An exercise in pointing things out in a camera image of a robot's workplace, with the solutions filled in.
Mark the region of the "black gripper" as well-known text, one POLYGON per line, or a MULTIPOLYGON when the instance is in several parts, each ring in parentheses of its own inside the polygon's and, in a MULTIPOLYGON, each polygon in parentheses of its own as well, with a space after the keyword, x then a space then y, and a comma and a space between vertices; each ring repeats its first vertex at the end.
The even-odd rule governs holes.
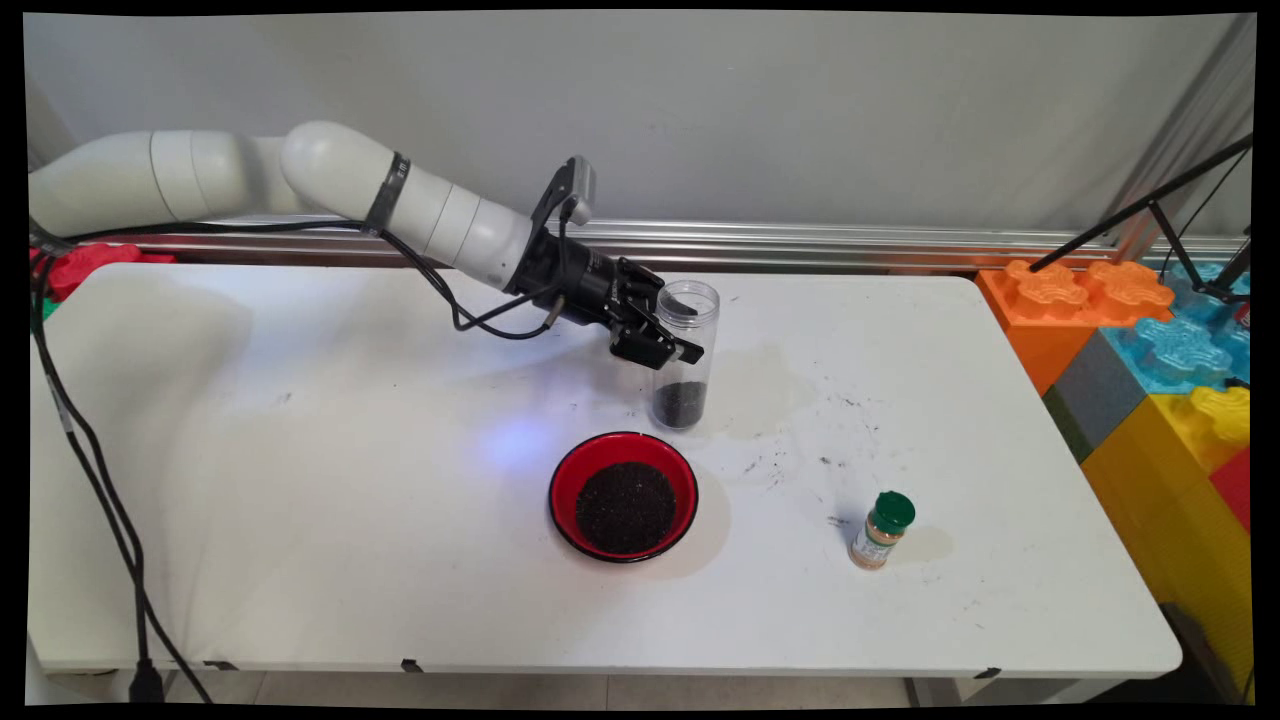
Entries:
POLYGON ((705 348, 667 331, 653 313, 666 282, 628 258, 612 258, 576 240, 538 232, 509 281, 512 295, 579 325, 609 328, 609 352, 625 361, 660 370, 669 363, 696 365, 705 348))

